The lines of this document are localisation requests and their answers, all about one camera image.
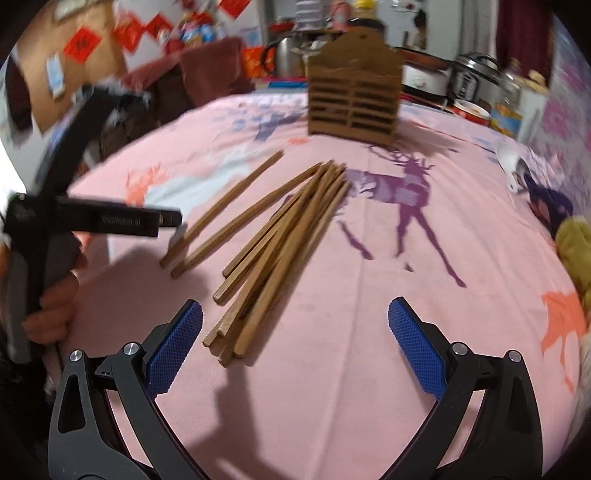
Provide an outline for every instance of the bowl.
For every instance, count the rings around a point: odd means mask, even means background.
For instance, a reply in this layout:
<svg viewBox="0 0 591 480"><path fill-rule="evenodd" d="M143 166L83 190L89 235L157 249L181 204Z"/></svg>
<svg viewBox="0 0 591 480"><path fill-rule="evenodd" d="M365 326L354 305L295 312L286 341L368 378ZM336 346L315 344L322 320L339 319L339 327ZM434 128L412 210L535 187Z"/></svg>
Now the bowl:
<svg viewBox="0 0 591 480"><path fill-rule="evenodd" d="M482 107L465 100L455 100L452 107L457 116L465 118L469 122L488 127L491 123L491 115Z"/></svg>

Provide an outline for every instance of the rice cooker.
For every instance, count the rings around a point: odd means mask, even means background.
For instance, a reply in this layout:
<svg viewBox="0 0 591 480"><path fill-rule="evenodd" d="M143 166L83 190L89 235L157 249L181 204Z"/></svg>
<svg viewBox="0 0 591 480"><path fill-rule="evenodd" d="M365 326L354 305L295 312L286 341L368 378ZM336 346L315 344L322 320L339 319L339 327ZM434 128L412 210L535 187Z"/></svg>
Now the rice cooker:
<svg viewBox="0 0 591 480"><path fill-rule="evenodd" d="M499 64L490 55L470 52L453 62L449 97L475 103L490 112L499 94Z"/></svg>
<svg viewBox="0 0 591 480"><path fill-rule="evenodd" d="M452 75L450 62L423 52L397 49L404 58L402 85L405 93L441 102L447 98Z"/></svg>

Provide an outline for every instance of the pot lid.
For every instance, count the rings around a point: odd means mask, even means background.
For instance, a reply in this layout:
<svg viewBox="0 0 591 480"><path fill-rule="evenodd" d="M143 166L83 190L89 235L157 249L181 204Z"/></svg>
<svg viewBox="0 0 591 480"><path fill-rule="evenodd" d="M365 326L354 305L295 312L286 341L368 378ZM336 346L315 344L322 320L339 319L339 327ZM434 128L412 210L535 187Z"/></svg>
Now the pot lid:
<svg viewBox="0 0 591 480"><path fill-rule="evenodd" d="M495 64L496 69L489 67L485 61L489 61ZM491 57L490 55L485 55L483 53L465 53L463 55L458 55L455 60L456 63L467 67L469 69L475 70L476 72L480 73L483 77L487 79L499 83L501 79L501 75L499 74L498 70L498 63L497 61Z"/></svg>

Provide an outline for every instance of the pressure cooker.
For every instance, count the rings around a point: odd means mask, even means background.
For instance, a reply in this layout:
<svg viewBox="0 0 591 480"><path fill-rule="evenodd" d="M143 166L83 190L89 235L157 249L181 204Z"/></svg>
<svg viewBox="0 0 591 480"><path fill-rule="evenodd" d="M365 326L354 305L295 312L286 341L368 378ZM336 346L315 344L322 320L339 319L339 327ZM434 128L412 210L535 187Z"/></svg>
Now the pressure cooker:
<svg viewBox="0 0 591 480"><path fill-rule="evenodd" d="M453 62L449 97L475 103L490 112L499 94L498 62L490 55L470 52L458 55Z"/></svg>

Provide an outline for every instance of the plastic bottle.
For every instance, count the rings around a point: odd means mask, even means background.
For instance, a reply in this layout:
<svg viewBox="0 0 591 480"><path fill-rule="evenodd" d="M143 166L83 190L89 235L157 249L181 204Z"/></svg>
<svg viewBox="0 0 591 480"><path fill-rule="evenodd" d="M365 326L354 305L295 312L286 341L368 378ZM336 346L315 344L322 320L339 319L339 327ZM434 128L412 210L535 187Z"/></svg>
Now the plastic bottle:
<svg viewBox="0 0 591 480"><path fill-rule="evenodd" d="M386 25L378 20L375 11L375 0L355 0L353 15L348 22L350 27L369 27L380 32L383 38L386 36Z"/></svg>
<svg viewBox="0 0 591 480"><path fill-rule="evenodd" d="M491 127L511 138L517 138L523 120L519 113L522 81L521 66L517 60L511 59L501 76L501 94L491 113Z"/></svg>

